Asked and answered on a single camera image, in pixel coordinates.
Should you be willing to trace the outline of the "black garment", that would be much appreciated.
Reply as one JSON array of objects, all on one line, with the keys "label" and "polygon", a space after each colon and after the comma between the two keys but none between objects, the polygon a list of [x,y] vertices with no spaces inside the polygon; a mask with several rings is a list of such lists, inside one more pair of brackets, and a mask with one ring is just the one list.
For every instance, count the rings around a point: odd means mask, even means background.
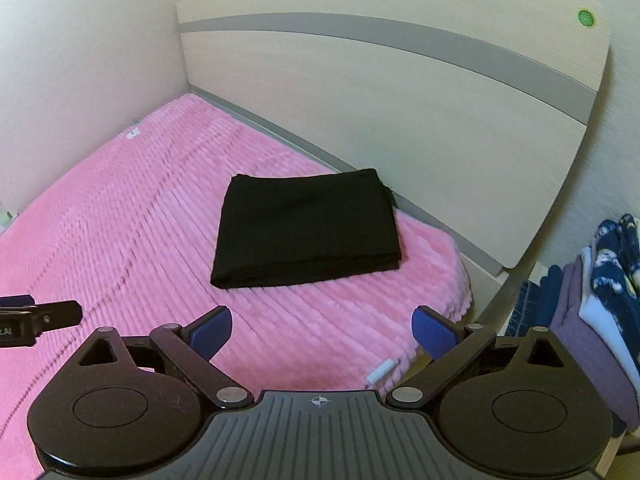
[{"label": "black garment", "polygon": [[221,207],[210,282],[277,287],[396,270],[394,199],[373,169],[312,177],[237,174]]}]

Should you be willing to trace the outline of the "blue folded jeans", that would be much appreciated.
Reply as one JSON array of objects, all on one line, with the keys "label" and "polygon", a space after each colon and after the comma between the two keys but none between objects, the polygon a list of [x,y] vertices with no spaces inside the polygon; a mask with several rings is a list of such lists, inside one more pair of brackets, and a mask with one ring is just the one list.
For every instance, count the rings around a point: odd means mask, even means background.
[{"label": "blue folded jeans", "polygon": [[538,284],[523,282],[504,334],[524,337],[534,326],[549,327],[559,302],[563,278],[563,270],[552,266]]}]

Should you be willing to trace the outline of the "white folded cloth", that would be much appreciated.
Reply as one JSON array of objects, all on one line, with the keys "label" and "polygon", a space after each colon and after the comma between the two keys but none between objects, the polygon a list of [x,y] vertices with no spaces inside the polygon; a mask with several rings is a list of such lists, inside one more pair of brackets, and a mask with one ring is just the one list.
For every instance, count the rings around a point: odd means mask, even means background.
[{"label": "white folded cloth", "polygon": [[639,372],[618,330],[613,315],[603,307],[590,285],[592,271],[592,253],[590,247],[582,248],[582,303],[579,317],[591,327],[610,350],[612,356],[625,372],[631,385],[639,390]]}]

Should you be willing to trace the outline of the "purple folded cloth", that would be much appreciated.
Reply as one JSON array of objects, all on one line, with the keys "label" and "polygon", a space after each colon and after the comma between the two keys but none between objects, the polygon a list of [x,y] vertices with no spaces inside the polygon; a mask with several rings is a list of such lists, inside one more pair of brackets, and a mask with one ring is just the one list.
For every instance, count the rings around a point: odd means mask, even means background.
[{"label": "purple folded cloth", "polygon": [[578,315],[582,304],[582,258],[564,266],[550,330],[570,352],[608,408],[629,432],[639,429],[637,393],[611,350]]}]

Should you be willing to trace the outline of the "dark blue patterned cloth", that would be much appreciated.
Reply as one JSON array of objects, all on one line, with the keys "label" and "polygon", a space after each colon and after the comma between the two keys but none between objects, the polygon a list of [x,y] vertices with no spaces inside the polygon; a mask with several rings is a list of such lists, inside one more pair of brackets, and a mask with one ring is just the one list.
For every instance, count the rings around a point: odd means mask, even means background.
[{"label": "dark blue patterned cloth", "polygon": [[593,239],[591,288],[602,304],[639,314],[639,220],[605,219]]}]

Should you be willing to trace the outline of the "beige wooden headboard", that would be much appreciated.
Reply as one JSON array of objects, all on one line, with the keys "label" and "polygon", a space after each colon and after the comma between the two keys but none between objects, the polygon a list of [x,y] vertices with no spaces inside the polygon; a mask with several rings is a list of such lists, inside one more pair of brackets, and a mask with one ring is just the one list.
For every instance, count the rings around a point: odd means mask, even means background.
[{"label": "beige wooden headboard", "polygon": [[332,168],[375,169],[454,238],[475,312],[561,191],[611,36],[594,0],[182,0],[177,15],[196,93]]}]

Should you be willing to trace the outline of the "green round sticker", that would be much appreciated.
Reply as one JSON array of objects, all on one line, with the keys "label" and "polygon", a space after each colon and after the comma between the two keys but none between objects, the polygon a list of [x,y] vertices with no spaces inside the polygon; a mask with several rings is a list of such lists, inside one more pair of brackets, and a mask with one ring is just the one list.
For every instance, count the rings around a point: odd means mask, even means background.
[{"label": "green round sticker", "polygon": [[578,22],[582,24],[582,26],[585,26],[588,28],[596,24],[596,18],[594,17],[593,13],[587,9],[580,9],[577,12],[577,19],[578,19]]}]

